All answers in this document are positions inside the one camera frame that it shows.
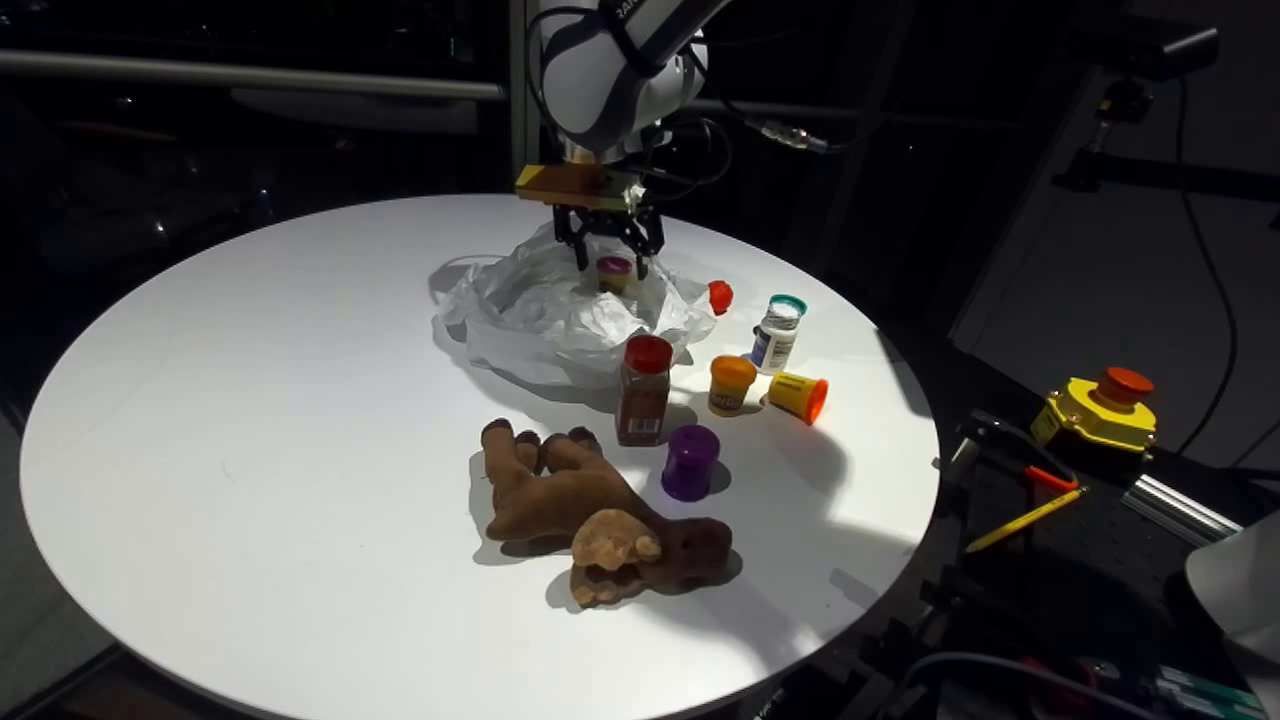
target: small bottle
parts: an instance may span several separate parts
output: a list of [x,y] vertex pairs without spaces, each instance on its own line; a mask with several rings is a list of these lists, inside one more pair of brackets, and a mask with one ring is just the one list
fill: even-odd
[[661,443],[667,435],[671,343],[661,336],[631,336],[620,369],[620,443]]
[[755,384],[755,365],[748,365],[744,355],[715,355],[708,407],[720,415],[744,412],[754,384]]
[[623,259],[623,254],[599,254],[599,259],[596,259],[596,274],[599,274],[599,291],[627,296],[627,286],[631,286],[631,259]]
[[773,296],[764,319],[754,326],[754,365],[762,372],[789,369],[789,355],[797,346],[797,326],[806,319],[810,305],[802,296]]

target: toy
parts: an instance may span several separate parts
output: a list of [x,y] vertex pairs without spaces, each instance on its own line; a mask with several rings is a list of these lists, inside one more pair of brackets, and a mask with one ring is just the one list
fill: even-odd
[[513,554],[573,549],[573,594],[583,606],[737,576],[734,528],[654,511],[587,428],[541,438],[491,418],[482,447],[491,485],[490,536]]

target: white round table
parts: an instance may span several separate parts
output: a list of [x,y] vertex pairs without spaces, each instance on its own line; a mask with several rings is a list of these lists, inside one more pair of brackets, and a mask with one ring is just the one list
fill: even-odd
[[[737,286],[671,401],[734,485],[676,503],[664,447],[434,343],[428,274],[550,223],[513,196],[288,220],[207,249],[109,306],[33,407],[22,487],[56,579],[125,646],[228,704],[318,720],[612,720],[699,709],[812,654],[904,570],[937,503],[937,428],[877,326],[802,267],[686,220],[664,259]],[[791,372],[831,378],[816,428],[708,415],[708,361],[768,291],[810,299]],[[734,523],[744,570],[578,611],[567,551],[484,541],[482,428],[583,423],[667,517]]]

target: plastic bag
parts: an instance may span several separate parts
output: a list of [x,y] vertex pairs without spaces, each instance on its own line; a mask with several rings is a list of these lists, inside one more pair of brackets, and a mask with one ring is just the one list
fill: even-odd
[[[631,254],[620,239],[593,239],[599,254]],[[708,278],[661,254],[627,299],[596,291],[573,249],[550,228],[513,254],[464,254],[434,271],[434,336],[455,361],[490,365],[531,389],[608,389],[620,346],[637,332],[664,336],[676,355],[715,324]]]

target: purple object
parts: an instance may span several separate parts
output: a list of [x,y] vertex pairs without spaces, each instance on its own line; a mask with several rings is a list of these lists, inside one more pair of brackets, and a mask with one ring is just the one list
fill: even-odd
[[687,423],[667,435],[667,466],[664,466],[664,490],[693,503],[714,490],[720,462],[720,435]]

